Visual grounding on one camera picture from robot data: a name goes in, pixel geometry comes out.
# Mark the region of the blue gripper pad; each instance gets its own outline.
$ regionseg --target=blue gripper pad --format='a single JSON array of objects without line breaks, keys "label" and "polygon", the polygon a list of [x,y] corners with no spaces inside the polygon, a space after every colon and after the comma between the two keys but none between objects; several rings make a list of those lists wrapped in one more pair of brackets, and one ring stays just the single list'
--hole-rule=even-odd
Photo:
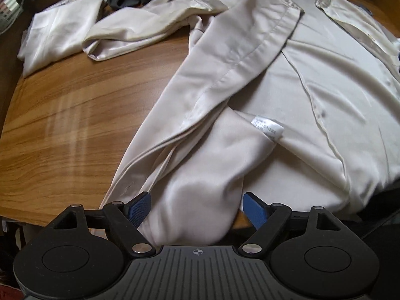
[{"label": "blue gripper pad", "polygon": [[147,192],[144,193],[146,193],[146,195],[130,206],[127,213],[127,219],[136,229],[141,225],[151,210],[151,196]]},{"label": "blue gripper pad", "polygon": [[256,229],[259,229],[268,220],[265,208],[257,203],[248,193],[243,195],[243,212]]}]

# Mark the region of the metal screw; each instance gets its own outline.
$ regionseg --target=metal screw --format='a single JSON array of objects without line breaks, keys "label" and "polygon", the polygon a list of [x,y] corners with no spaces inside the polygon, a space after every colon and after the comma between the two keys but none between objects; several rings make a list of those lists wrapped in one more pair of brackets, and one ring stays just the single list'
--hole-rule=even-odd
[{"label": "metal screw", "polygon": [[247,245],[244,245],[242,249],[245,253],[248,254],[256,254],[262,250],[261,246],[255,243],[248,243]]},{"label": "metal screw", "polygon": [[138,254],[144,254],[151,251],[152,247],[148,243],[137,243],[132,246],[132,250]]}]

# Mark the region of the white cable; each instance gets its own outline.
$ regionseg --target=white cable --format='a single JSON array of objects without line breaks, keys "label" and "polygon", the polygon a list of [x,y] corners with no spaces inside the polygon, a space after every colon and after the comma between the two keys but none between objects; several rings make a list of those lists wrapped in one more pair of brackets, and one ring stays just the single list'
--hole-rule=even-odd
[{"label": "white cable", "polygon": [[15,16],[14,19],[12,19],[12,21],[10,21],[10,23],[7,25],[7,27],[5,27],[5,29],[3,31],[0,31],[0,35],[4,34],[7,30],[10,29],[10,27],[14,24],[14,22],[17,20],[20,10],[23,8],[25,0],[21,0],[21,4],[19,5],[19,9],[15,12]]}]

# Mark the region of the white garment tag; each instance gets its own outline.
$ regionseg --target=white garment tag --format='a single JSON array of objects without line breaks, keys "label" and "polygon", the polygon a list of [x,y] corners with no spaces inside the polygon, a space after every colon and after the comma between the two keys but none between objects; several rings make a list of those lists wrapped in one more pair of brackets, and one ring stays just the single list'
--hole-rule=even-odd
[{"label": "white garment tag", "polygon": [[284,128],[268,118],[256,116],[252,121],[256,128],[263,131],[267,137],[276,142],[282,135]]}]

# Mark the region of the wooden table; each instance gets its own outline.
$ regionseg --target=wooden table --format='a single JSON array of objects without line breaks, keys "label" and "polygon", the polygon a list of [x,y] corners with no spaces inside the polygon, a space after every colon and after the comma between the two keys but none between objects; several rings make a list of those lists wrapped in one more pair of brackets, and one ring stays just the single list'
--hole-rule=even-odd
[{"label": "wooden table", "polygon": [[[362,2],[395,35],[371,0]],[[0,140],[0,216],[45,225],[98,208],[135,132],[188,51],[182,29],[103,62],[80,53],[20,79]],[[239,214],[234,227],[248,226]]]}]

